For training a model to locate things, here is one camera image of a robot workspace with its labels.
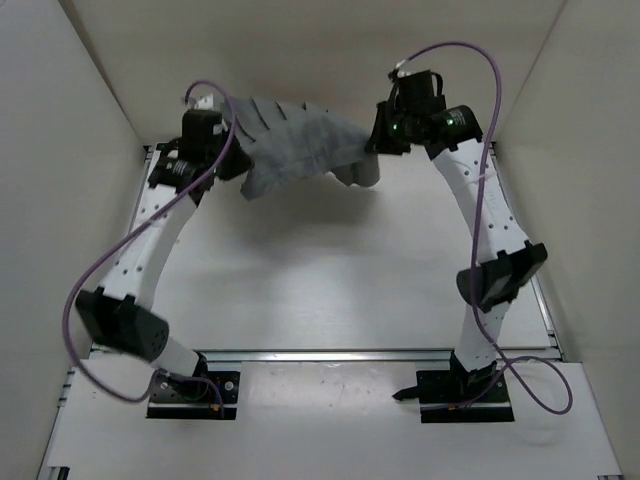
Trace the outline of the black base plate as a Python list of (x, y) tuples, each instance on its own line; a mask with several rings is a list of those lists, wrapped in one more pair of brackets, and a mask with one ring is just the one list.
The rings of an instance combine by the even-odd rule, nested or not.
[(398, 402), (417, 399), (421, 422), (510, 423), (515, 421), (504, 375), (493, 361), (467, 372), (451, 357), (448, 370), (418, 370), (416, 384), (395, 392)]
[(207, 382), (180, 382), (159, 375), (148, 397), (146, 417), (156, 420), (233, 421), (237, 416), (241, 372), (207, 366)]

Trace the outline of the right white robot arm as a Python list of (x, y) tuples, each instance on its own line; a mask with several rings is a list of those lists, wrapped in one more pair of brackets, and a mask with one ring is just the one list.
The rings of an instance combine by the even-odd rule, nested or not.
[(426, 115), (377, 105), (366, 151), (401, 155), (422, 146), (452, 192), (472, 238), (471, 265), (456, 276), (466, 303), (462, 333), (441, 382), (452, 401), (473, 399), (496, 372), (496, 343), (519, 290), (547, 259), (517, 223), (490, 167), (475, 115), (458, 106)]

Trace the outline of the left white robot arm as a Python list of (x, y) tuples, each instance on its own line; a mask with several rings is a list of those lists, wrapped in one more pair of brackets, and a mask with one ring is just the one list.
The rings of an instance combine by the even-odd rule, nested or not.
[(188, 162), (177, 144), (168, 143), (152, 162), (133, 226), (149, 226), (118, 253), (113, 267), (93, 291), (81, 290), (76, 310), (92, 340), (174, 374), (174, 385), (188, 398), (208, 389), (202, 355), (170, 335), (166, 320), (152, 312), (162, 270), (178, 236), (214, 179), (209, 178), (159, 218), (152, 216), (179, 196), (216, 159)]

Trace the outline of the grey pleated skirt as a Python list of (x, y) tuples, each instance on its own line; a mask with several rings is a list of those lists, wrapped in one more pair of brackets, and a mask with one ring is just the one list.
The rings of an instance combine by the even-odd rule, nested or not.
[(367, 132), (317, 105), (248, 97), (221, 110), (226, 121), (236, 114), (236, 138), (253, 162), (241, 185), (247, 200), (327, 173), (346, 186), (370, 188), (380, 180), (378, 157), (365, 151)]

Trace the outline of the aluminium front rail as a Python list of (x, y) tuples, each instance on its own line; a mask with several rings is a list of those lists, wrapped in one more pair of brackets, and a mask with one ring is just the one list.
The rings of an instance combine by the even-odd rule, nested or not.
[(241, 362), (447, 362), (450, 350), (386, 349), (386, 350), (202, 350), (214, 363)]

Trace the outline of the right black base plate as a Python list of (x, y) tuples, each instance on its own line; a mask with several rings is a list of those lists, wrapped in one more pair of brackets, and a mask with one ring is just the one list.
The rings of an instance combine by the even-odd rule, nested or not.
[(418, 370), (416, 384), (395, 392), (398, 402), (417, 399), (421, 422), (510, 423), (515, 421), (504, 375), (493, 361), (467, 372), (451, 357), (448, 370)]

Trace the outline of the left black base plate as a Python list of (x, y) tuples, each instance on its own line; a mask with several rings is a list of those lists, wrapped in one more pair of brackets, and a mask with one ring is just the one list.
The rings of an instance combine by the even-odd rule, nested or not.
[(233, 421), (237, 416), (241, 372), (207, 366), (207, 382), (180, 382), (159, 375), (148, 397), (146, 417), (156, 420)]

